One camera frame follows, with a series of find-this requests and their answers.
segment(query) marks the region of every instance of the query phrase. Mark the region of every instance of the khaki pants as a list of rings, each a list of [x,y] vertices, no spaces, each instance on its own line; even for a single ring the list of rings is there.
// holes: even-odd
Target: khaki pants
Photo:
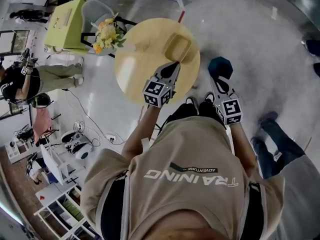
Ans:
[[[39,93],[47,93],[55,89],[68,89],[77,87],[73,77],[76,74],[82,73],[81,64],[72,64],[70,66],[52,65],[38,66],[39,76],[43,82],[42,89]]]

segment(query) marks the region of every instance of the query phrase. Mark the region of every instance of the white floor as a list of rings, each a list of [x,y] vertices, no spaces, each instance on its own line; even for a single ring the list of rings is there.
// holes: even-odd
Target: white floor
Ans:
[[[181,13],[176,2],[167,0],[103,2],[117,4],[124,18],[136,22],[158,17],[178,20]],[[195,83],[198,88],[188,95],[202,99],[212,90],[207,66],[211,59],[223,56],[233,65],[231,80],[243,103],[242,125],[248,138],[256,132],[256,122],[261,114],[277,110],[280,126],[304,149],[317,133],[320,107],[317,95],[320,79],[312,69],[315,59],[301,45],[304,33],[279,10],[275,20],[272,4],[259,0],[187,0],[185,4],[182,24],[194,34],[201,54],[200,73]],[[78,61],[79,56],[74,54],[55,54],[45,60],[48,54],[43,52],[44,34],[45,31],[38,34],[34,50],[40,65],[70,65]],[[121,143],[129,137],[146,110],[145,106],[129,101],[121,91],[115,78],[114,63],[109,56],[84,56],[84,83],[70,89],[100,129],[85,115],[70,92],[59,90],[50,94],[56,101],[50,110],[62,113],[60,132],[71,130],[75,121],[84,121],[86,136],[91,140],[96,138],[94,145],[100,144],[85,159],[86,171],[102,148],[121,152]],[[166,105],[158,124],[184,101]],[[120,145],[109,143],[106,135],[115,135],[115,143]],[[271,151],[275,150],[270,139],[266,143]],[[318,146],[314,142],[312,145],[310,157],[318,161],[320,167],[319,156],[314,152]],[[81,173],[80,184],[85,174]]]

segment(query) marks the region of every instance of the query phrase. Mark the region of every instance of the dark blue hexagon object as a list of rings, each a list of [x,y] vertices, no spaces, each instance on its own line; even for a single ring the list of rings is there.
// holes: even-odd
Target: dark blue hexagon object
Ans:
[[[208,70],[213,79],[217,79],[219,76],[230,79],[232,72],[234,71],[231,62],[224,57],[212,59],[208,66]]]

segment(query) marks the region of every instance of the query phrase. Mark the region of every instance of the flower bouquet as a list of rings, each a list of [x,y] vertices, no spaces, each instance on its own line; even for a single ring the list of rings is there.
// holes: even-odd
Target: flower bouquet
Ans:
[[[100,54],[103,49],[114,49],[114,48],[123,48],[123,44],[126,41],[124,39],[123,30],[117,26],[115,18],[118,16],[116,13],[113,18],[107,18],[105,21],[101,22],[99,25],[96,25],[91,22],[91,25],[94,26],[97,31],[95,33],[96,39],[93,44],[93,49],[95,53]]]

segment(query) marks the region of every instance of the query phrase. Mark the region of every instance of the round wooden table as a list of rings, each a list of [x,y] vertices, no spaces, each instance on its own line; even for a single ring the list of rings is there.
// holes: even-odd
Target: round wooden table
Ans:
[[[200,52],[191,32],[172,19],[147,19],[135,25],[124,36],[126,42],[135,45],[135,51],[118,49],[115,53],[116,80],[133,102],[145,104],[143,88],[159,66],[170,62],[165,57],[165,50],[175,34],[189,39],[191,46],[181,62],[175,83],[176,94],[170,103],[181,99],[193,86],[199,72]]]

